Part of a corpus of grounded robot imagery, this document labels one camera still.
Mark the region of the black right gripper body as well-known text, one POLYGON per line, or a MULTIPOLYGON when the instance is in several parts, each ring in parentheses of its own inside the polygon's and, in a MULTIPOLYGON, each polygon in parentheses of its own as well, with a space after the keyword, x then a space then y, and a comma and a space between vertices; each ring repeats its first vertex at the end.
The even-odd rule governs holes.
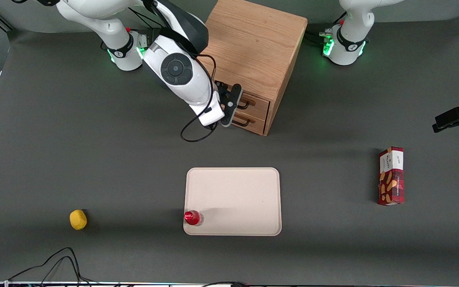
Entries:
POLYGON ((215 85, 219 93, 219 103, 224 106, 224 116, 219 122, 223 127, 227 128, 232 124, 243 89, 240 84, 235 84, 229 89, 227 84, 220 81, 215 81, 215 85))

